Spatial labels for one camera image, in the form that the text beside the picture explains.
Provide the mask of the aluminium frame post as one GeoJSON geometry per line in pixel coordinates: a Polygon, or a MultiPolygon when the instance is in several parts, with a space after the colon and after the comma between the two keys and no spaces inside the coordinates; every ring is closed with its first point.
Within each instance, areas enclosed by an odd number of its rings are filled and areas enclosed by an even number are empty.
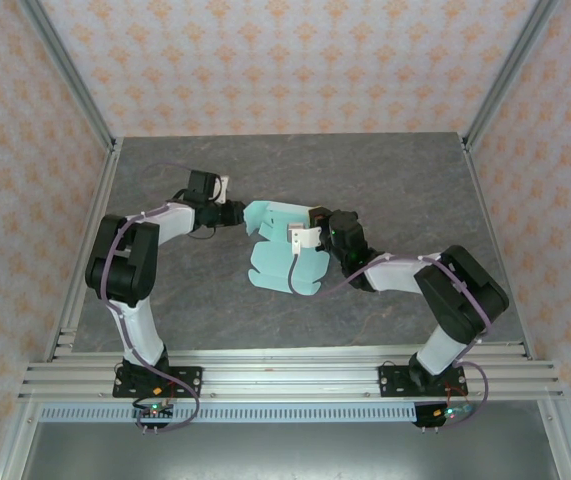
{"type": "Polygon", "coordinates": [[[99,142],[108,151],[111,151],[116,143],[116,138],[111,133],[42,1],[18,0],[18,3],[43,42],[48,55],[89,122],[93,133],[99,142]]]}
{"type": "Polygon", "coordinates": [[[516,41],[502,63],[496,78],[484,97],[467,132],[461,137],[463,148],[472,152],[498,111],[504,97],[519,74],[525,60],[538,41],[541,33],[561,0],[536,0],[516,41]]]}

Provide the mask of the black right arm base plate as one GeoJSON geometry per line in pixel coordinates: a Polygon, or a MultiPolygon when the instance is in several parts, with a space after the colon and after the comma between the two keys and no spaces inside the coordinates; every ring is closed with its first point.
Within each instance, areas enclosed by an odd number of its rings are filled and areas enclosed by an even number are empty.
{"type": "Polygon", "coordinates": [[[468,395],[462,367],[445,369],[431,375],[419,366],[384,363],[378,367],[378,386],[382,397],[464,397],[468,395]]]}

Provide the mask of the aluminium mounting rail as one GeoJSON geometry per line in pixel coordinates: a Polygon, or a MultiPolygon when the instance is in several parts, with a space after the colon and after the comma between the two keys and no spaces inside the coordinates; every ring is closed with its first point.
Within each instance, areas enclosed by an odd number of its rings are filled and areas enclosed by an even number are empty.
{"type": "MultiPolygon", "coordinates": [[[[173,351],[172,365],[204,370],[201,397],[212,402],[364,402],[379,396],[378,367],[404,364],[414,345],[173,351]]],[[[485,343],[467,355],[468,397],[479,400],[564,398],[551,361],[518,343],[485,343]]],[[[32,401],[99,401],[111,396],[115,353],[59,348],[50,362],[28,365],[19,396],[32,401]]]]}

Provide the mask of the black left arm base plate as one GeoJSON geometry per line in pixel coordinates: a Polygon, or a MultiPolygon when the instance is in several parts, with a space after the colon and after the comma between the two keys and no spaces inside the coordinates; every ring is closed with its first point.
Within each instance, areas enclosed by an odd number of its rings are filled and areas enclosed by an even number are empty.
{"type": "MultiPolygon", "coordinates": [[[[170,366],[169,375],[187,384],[197,396],[202,387],[201,367],[170,366]]],[[[118,365],[112,396],[117,399],[175,399],[190,398],[187,390],[169,379],[150,372],[146,368],[118,365]]]]}

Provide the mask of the aluminium table side rail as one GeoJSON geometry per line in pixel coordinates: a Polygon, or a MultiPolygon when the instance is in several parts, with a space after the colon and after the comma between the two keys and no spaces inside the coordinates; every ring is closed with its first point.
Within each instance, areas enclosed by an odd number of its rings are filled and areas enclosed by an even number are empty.
{"type": "Polygon", "coordinates": [[[536,354],[531,350],[530,335],[529,335],[528,327],[523,324],[523,321],[519,315],[519,310],[518,310],[518,307],[516,304],[516,299],[514,297],[514,294],[513,294],[512,288],[511,288],[509,275],[508,275],[508,272],[506,270],[505,263],[504,263],[503,256],[502,256],[502,252],[500,249],[501,245],[500,245],[499,239],[496,235],[494,225],[492,223],[491,215],[489,212],[489,208],[488,208],[485,196],[484,196],[483,191],[482,191],[482,186],[480,184],[478,171],[477,171],[476,165],[474,163],[473,155],[471,152],[471,147],[468,145],[466,137],[460,136],[459,140],[460,140],[460,146],[461,146],[462,154],[463,154],[467,169],[469,171],[472,184],[474,186],[475,194],[476,194],[476,197],[477,197],[477,200],[479,203],[479,208],[480,208],[482,216],[483,216],[483,221],[484,221],[484,224],[485,224],[486,229],[488,231],[488,235],[489,235],[490,240],[491,240],[492,253],[493,253],[493,256],[496,260],[497,269],[500,272],[497,280],[498,280],[499,284],[506,291],[507,296],[508,296],[508,300],[510,301],[510,306],[508,308],[507,313],[512,314],[514,316],[515,320],[517,321],[517,324],[518,324],[520,336],[518,338],[511,339],[511,342],[518,340],[519,344],[524,349],[524,356],[526,357],[526,359],[527,360],[535,360],[536,354]]]}
{"type": "Polygon", "coordinates": [[[55,351],[59,345],[59,338],[66,335],[68,331],[75,333],[77,330],[86,292],[84,280],[85,269],[94,244],[96,232],[109,200],[123,141],[123,137],[117,137],[113,144],[107,149],[98,183],[94,189],[90,207],[85,218],[83,235],[64,301],[60,313],[54,322],[45,349],[43,360],[46,363],[50,363],[54,359],[55,351]]]}

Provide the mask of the light teal paper box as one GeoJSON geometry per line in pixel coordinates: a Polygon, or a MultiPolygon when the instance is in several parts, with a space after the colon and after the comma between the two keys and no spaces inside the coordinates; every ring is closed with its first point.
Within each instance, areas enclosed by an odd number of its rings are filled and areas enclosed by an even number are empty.
{"type": "Polygon", "coordinates": [[[325,251],[302,249],[294,255],[287,237],[290,223],[309,225],[309,208],[274,201],[254,201],[244,210],[246,231],[261,237],[255,243],[248,272],[250,282],[263,289],[312,296],[320,289],[330,256],[325,251]]]}

